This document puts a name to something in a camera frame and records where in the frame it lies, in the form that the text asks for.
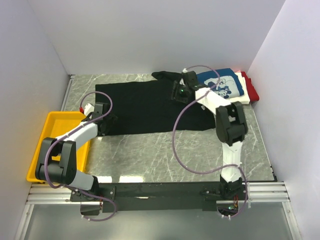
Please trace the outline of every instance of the metal frame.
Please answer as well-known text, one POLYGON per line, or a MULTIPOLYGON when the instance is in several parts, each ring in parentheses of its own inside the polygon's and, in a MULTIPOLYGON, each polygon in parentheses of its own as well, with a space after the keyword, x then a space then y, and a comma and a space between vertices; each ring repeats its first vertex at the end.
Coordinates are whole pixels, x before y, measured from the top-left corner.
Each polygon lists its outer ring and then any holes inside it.
POLYGON ((284 209, 285 217, 288 222, 293 240, 302 240, 302 235, 300 233, 298 223, 296 220, 296 216, 295 216, 294 211, 292 209, 291 203, 290 202, 283 202, 282 206, 284 209))
POLYGON ((26 204, 24 206, 24 210, 22 213, 22 217, 18 226, 18 229, 16 231, 16 234, 14 236, 14 240, 23 240, 25 239, 27 229, 29 226, 29 222, 31 219, 32 212, 34 210, 34 204, 26 204))
MULTIPOLYGON (((71 84, 75 76, 70 76, 66 93, 61 106, 61 111, 65 109, 65 104, 69 95, 71 84)), ((292 210, 290 198, 283 182, 248 182, 248 204, 251 203, 282 203, 285 216, 291 231, 293 240, 302 240, 302 236, 292 210)), ((98 205, 99 202, 71 202, 72 191, 62 187, 58 189, 50 188, 47 184, 34 183, 31 185, 23 214, 15 235, 15 240, 25 239, 35 205, 98 205)), ((217 204, 231 203, 231 201, 217 201, 217 204)))

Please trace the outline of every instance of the blue t-shirt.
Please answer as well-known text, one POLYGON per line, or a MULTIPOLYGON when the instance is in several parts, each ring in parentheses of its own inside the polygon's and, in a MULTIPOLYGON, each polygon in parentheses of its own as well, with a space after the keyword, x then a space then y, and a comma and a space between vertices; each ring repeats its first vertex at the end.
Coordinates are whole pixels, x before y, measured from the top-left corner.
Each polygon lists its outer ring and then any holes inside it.
MULTIPOLYGON (((212 90, 219 96, 229 99, 244 95, 238 76, 230 68, 216 70, 220 75, 220 82, 212 90)), ((218 81, 218 76, 214 71, 206 71, 196 75, 199 83, 212 87, 218 81)))

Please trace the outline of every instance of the black cloth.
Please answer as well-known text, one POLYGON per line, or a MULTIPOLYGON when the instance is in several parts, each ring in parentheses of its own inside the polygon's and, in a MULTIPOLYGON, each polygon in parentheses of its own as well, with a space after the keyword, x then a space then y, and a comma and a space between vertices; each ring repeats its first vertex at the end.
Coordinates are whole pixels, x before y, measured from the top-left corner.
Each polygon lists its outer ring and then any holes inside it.
MULTIPOLYGON (((108 94, 113 102, 112 112, 118 120, 108 135, 164 133, 173 130, 175 121, 186 106, 171 100, 173 80, 180 80, 180 73, 153 73, 159 80, 97 84, 95 90, 108 94)), ((108 103, 101 95, 96 102, 108 103)), ((181 117, 177 130, 203 131, 215 127, 214 115, 196 103, 181 117)))

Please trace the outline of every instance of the red cloth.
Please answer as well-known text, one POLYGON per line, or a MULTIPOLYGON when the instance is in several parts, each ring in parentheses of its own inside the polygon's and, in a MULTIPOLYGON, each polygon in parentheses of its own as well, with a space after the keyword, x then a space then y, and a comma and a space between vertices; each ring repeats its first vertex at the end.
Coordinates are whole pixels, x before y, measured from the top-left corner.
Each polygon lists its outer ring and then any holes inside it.
POLYGON ((241 75, 245 79, 246 90, 248 91, 250 102, 253 103, 253 102, 259 101, 260 97, 259 97, 255 87, 251 83, 251 78, 248 78, 247 74, 244 71, 241 72, 241 75))

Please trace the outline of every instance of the white enclosure wall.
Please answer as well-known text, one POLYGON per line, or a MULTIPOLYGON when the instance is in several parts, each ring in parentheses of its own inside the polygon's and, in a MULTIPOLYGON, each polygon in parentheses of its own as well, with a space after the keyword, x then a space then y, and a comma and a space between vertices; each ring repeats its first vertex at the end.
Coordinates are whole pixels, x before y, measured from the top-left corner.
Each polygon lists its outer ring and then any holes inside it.
POLYGON ((285 0, 29 0, 69 74, 247 71, 285 0))
POLYGON ((303 239, 320 238, 320 1, 286 0, 249 75, 267 152, 303 239))
POLYGON ((0 1, 0 239, 16 233, 31 159, 47 113, 60 109, 67 83, 28 1, 0 1))

